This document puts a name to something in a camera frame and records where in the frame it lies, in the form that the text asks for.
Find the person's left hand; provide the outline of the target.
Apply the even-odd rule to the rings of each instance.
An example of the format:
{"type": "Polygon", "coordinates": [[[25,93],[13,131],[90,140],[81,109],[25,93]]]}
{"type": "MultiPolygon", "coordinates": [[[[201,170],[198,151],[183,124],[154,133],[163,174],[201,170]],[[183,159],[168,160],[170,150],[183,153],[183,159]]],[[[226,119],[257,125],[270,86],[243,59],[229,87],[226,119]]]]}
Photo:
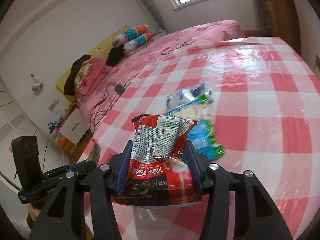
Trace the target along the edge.
{"type": "Polygon", "coordinates": [[[28,203],[26,205],[28,210],[28,216],[27,216],[27,224],[29,228],[32,230],[33,226],[43,208],[43,203],[28,203]]]}

